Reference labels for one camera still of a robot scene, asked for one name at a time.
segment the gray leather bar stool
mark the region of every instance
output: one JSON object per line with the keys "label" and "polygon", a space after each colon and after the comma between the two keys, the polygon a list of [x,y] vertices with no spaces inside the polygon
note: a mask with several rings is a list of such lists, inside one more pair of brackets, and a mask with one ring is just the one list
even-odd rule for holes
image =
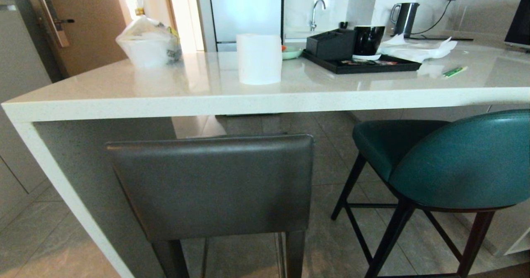
{"label": "gray leather bar stool", "polygon": [[[465,278],[496,210],[530,197],[530,109],[445,121],[367,121],[356,125],[359,155],[331,215],[344,208],[376,278],[415,209],[425,212],[460,266],[456,273],[421,277]],[[354,204],[347,199],[368,162],[397,205]],[[396,208],[372,257],[351,208]],[[477,213],[460,253],[431,211]]]}
{"label": "gray leather bar stool", "polygon": [[301,277],[311,135],[112,142],[112,165],[168,278],[187,278],[180,239],[285,232]]}

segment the power cord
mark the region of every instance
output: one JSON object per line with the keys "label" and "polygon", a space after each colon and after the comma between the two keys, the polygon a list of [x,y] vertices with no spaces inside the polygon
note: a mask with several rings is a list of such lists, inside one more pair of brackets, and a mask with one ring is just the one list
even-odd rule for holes
{"label": "power cord", "polygon": [[427,32],[427,31],[430,31],[433,27],[436,26],[436,24],[438,24],[438,22],[440,22],[440,20],[443,18],[443,16],[445,15],[445,11],[447,11],[447,7],[449,6],[449,4],[452,2],[453,0],[450,0],[447,5],[445,6],[445,10],[443,10],[443,13],[441,14],[441,17],[440,19],[438,19],[438,21],[436,21],[436,23],[434,25],[432,25],[431,27],[429,27],[429,29],[426,29],[422,32],[419,32],[419,33],[411,33],[411,34],[420,34],[420,33],[424,33],[424,32]]}

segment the tissue paper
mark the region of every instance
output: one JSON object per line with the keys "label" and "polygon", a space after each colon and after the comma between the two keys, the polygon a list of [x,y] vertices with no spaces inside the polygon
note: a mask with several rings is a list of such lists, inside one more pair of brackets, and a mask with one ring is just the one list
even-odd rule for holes
{"label": "tissue paper", "polygon": [[260,85],[282,79],[282,41],[277,35],[238,34],[239,81]]}
{"label": "tissue paper", "polygon": [[381,43],[379,52],[397,58],[412,60],[421,63],[428,58],[442,58],[448,55],[456,46],[456,41],[451,38],[436,44],[419,44],[405,42],[403,34]]}

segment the paper towel roll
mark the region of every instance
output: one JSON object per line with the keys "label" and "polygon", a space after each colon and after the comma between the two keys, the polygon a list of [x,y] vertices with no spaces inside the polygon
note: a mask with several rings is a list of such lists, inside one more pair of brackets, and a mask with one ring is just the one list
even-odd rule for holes
{"label": "paper towel roll", "polygon": [[282,79],[282,42],[280,36],[238,34],[237,62],[239,82],[260,85]]}

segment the quartz countertop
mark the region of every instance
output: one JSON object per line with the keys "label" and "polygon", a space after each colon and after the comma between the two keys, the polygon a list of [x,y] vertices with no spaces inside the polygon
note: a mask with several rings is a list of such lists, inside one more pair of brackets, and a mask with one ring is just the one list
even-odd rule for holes
{"label": "quartz countertop", "polygon": [[[458,66],[469,68],[442,76]],[[337,75],[298,58],[283,62],[280,83],[258,86],[239,83],[236,53],[188,53],[156,70],[123,60],[2,106],[25,122],[520,103],[530,103],[530,55],[459,42],[418,72]]]}

